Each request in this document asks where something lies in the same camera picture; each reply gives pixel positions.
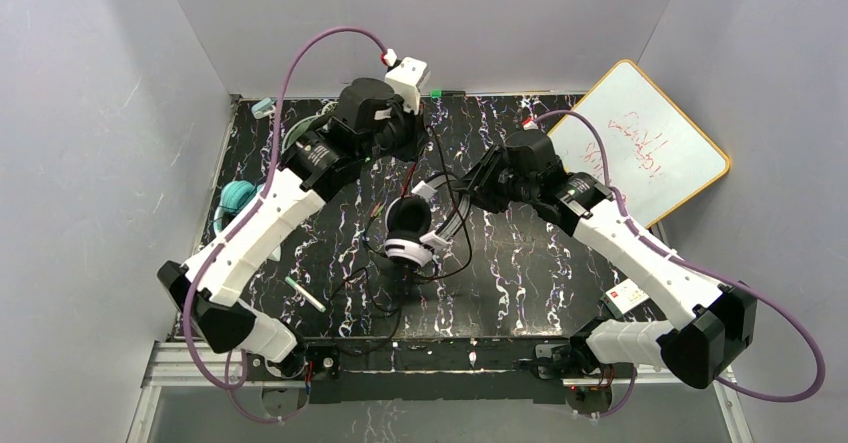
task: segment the whiteboard frame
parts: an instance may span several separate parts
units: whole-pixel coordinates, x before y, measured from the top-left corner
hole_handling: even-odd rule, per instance
[[[687,116],[687,115],[686,115],[686,113],[684,113],[684,112],[683,112],[683,110],[681,110],[681,109],[680,109],[680,107],[679,107],[679,106],[677,106],[677,105],[676,105],[673,101],[671,101],[671,98],[669,98],[669,97],[668,97],[668,95],[666,95],[666,94],[665,94],[665,92],[664,92],[664,91],[662,91],[662,90],[660,89],[660,87],[659,87],[659,86],[657,86],[657,84],[656,84],[656,83],[654,83],[654,80],[652,80],[652,79],[651,79],[648,75],[646,75],[646,74],[645,74],[645,72],[644,72],[644,71],[642,71],[642,68],[639,68],[639,65],[637,65],[636,63],[634,63],[634,62],[633,62],[633,60],[624,59],[624,60],[619,61],[619,62],[618,62],[618,63],[616,63],[615,65],[613,65],[613,67],[612,67],[612,68],[610,68],[610,69],[609,69],[609,71],[607,71],[607,73],[606,73],[606,74],[605,74],[605,75],[604,75],[604,76],[603,76],[600,80],[598,80],[598,82],[597,82],[597,83],[595,83],[595,84],[592,86],[592,88],[590,88],[590,89],[589,89],[589,91],[587,91],[587,92],[586,92],[586,94],[585,94],[585,95],[583,95],[583,97],[582,97],[582,98],[580,98],[580,101],[578,101],[577,103],[575,103],[575,104],[574,104],[574,106],[572,106],[572,107],[571,107],[571,109],[572,109],[572,110],[574,110],[574,111],[579,111],[580,104],[581,104],[581,103],[583,103],[583,100],[585,100],[587,96],[591,95],[591,94],[592,94],[592,92],[595,90],[595,88],[597,88],[598,86],[600,86],[600,85],[601,85],[601,83],[603,83],[603,82],[604,82],[604,80],[606,80],[606,79],[607,79],[607,77],[608,77],[608,76],[610,76],[610,75],[612,74],[612,72],[616,70],[616,68],[618,68],[620,65],[623,65],[623,64],[628,64],[628,65],[632,66],[632,67],[633,67],[636,71],[638,71],[638,72],[639,72],[639,74],[640,74],[640,75],[642,75],[642,78],[644,78],[644,79],[645,79],[645,81],[647,81],[647,82],[648,82],[648,83],[649,83],[649,84],[650,84],[650,85],[654,88],[654,90],[656,90],[656,91],[657,91],[657,93],[659,93],[659,94],[660,94],[660,96],[662,96],[662,97],[663,97],[663,99],[665,99],[665,101],[667,101],[667,102],[668,102],[668,104],[669,104],[669,105],[671,105],[671,107],[672,107],[672,108],[674,108],[674,110],[675,110],[675,111],[677,111],[677,113],[679,113],[679,114],[680,114],[680,116],[682,116],[682,117],[683,117],[683,119],[684,119],[684,120],[686,120],[687,122],[689,122],[689,124],[690,124],[690,125],[692,125],[692,128],[694,128],[694,129],[695,129],[695,131],[697,131],[697,132],[698,132],[698,134],[700,134],[700,135],[701,135],[701,137],[702,137],[702,138],[704,138],[704,140],[706,140],[706,141],[707,141],[707,143],[709,143],[709,144],[710,144],[710,146],[711,146],[711,147],[713,147],[713,149],[714,149],[714,150],[716,150],[716,152],[719,154],[719,156],[721,156],[721,158],[724,160],[724,169],[723,169],[720,173],[718,173],[718,174],[717,174],[716,176],[714,176],[712,179],[710,179],[709,181],[707,181],[706,183],[704,183],[704,184],[703,184],[700,188],[696,189],[696,190],[695,190],[695,191],[693,191],[691,194],[689,194],[688,196],[686,196],[685,198],[683,198],[682,200],[680,200],[680,202],[679,202],[679,203],[677,203],[676,205],[674,205],[673,207],[671,207],[668,211],[666,211],[665,213],[663,213],[662,215],[660,215],[659,217],[657,217],[654,221],[652,221],[652,222],[650,222],[649,224],[645,225],[645,228],[650,228],[651,226],[655,225],[658,221],[662,220],[663,218],[665,218],[666,216],[668,216],[669,214],[671,214],[671,212],[672,212],[672,211],[674,211],[674,210],[676,210],[676,209],[680,208],[680,206],[681,206],[681,205],[683,205],[684,203],[686,203],[687,201],[689,201],[690,199],[692,199],[692,197],[693,197],[693,196],[695,196],[695,195],[697,195],[698,193],[700,193],[701,191],[703,191],[703,190],[704,190],[704,188],[706,188],[706,187],[708,187],[708,186],[712,185],[713,183],[715,183],[715,181],[716,181],[716,180],[718,180],[718,179],[719,179],[719,178],[721,178],[722,176],[726,175],[726,174],[727,174],[727,172],[728,172],[728,171],[730,171],[730,168],[733,166],[733,163],[732,163],[732,161],[731,161],[730,157],[729,157],[729,156],[727,156],[727,154],[726,154],[724,151],[722,151],[722,150],[721,150],[721,148],[719,148],[719,147],[718,147],[718,145],[716,145],[716,144],[715,144],[715,142],[713,142],[713,140],[711,140],[711,139],[710,139],[710,137],[709,137],[709,136],[707,136],[707,135],[703,132],[703,130],[701,130],[701,128],[699,128],[699,127],[698,127],[698,125],[696,125],[696,124],[695,124],[695,122],[694,122],[694,121],[692,121],[692,119],[691,119],[691,118],[689,118],[689,116]],[[553,131],[554,131],[554,130],[556,130],[557,128],[559,128],[559,125],[563,124],[563,122],[565,122],[565,120],[566,120],[566,119],[568,119],[568,118],[569,118],[569,117],[568,117],[567,115],[566,115],[566,116],[564,116],[563,118],[561,118],[561,119],[560,119],[560,120],[559,120],[559,121],[558,121],[558,122],[557,122],[557,123],[556,123],[553,127],[551,127],[551,129],[550,129],[550,130],[548,130],[548,134],[553,133]]]

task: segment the headphone ear cup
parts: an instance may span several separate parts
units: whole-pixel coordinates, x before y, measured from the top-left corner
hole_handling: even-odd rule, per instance
[[[405,196],[396,200],[386,215],[387,238],[417,242],[430,230],[432,218],[427,200],[420,196]]]

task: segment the whiteboard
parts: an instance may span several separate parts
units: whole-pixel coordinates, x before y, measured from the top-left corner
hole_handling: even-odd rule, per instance
[[[619,61],[573,108],[597,128],[610,184],[644,226],[706,188],[730,159],[630,60]],[[548,135],[568,171],[603,181],[597,143],[572,116]]]

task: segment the gray floor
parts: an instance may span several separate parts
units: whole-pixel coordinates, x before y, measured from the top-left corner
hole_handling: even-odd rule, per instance
[[[258,389],[241,390],[248,409],[259,412],[259,398]],[[164,388],[160,401],[155,442],[730,441],[715,392],[682,384],[638,385],[622,411],[597,423],[529,401],[396,400],[313,405],[269,426],[239,416],[216,388]]]

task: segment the black marble table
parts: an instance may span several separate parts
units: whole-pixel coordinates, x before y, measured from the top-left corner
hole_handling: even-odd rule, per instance
[[[441,135],[448,166],[465,174],[487,148],[521,130],[531,112],[570,108],[579,98],[560,96],[449,97],[425,99],[427,118]],[[287,102],[284,121],[290,127],[320,111],[327,100]],[[210,222],[203,241],[211,240],[212,214],[221,188],[233,179],[261,181],[270,150],[270,121],[256,120],[250,106],[239,103],[223,165],[218,175]],[[283,243],[282,260],[267,261],[245,289],[243,298],[272,317],[286,321],[305,337],[385,336],[394,326],[375,309],[364,275],[352,280],[332,302],[332,288],[369,265],[371,289],[383,306],[397,304],[390,282],[370,263],[359,234],[375,204],[389,203],[400,191],[409,164],[374,161],[359,182],[342,190],[324,210],[305,222]],[[414,182],[440,170],[432,142]],[[434,221],[450,209],[446,195],[436,198]],[[403,297],[403,320],[397,338],[569,336],[605,310],[599,299],[623,275],[596,252],[570,239],[535,216],[527,205],[512,204],[504,214],[474,209],[468,219],[473,262],[458,275],[419,285]],[[382,220],[370,231],[375,245],[385,234]],[[440,255],[436,270],[459,268],[469,248],[462,232]],[[315,310],[285,282],[290,275],[324,301]],[[661,317],[652,305],[637,308],[628,319]]]

